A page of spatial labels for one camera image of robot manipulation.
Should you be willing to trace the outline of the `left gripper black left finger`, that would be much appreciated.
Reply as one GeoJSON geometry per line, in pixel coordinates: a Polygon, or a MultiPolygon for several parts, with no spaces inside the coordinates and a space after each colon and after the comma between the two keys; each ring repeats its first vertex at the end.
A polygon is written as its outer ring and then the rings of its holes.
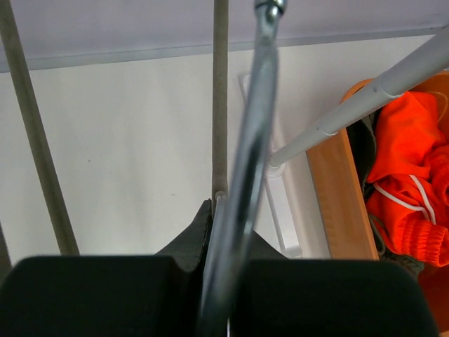
{"type": "Polygon", "coordinates": [[[213,215],[146,256],[35,256],[1,285],[2,336],[193,336],[213,215]]]}

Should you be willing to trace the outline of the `orange shorts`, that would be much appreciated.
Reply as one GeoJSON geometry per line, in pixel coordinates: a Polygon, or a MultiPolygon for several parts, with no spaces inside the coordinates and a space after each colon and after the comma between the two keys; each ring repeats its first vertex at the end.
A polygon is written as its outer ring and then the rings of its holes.
{"type": "Polygon", "coordinates": [[[408,91],[384,106],[367,181],[368,214],[387,248],[436,267],[448,265],[448,142],[430,93],[408,91]]]}

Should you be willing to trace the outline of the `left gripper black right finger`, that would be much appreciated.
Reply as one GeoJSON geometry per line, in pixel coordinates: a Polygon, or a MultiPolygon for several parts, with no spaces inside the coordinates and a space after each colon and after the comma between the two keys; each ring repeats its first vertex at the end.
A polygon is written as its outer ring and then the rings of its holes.
{"type": "Polygon", "coordinates": [[[417,282],[373,260],[288,259],[254,234],[232,336],[438,336],[417,282]]]}

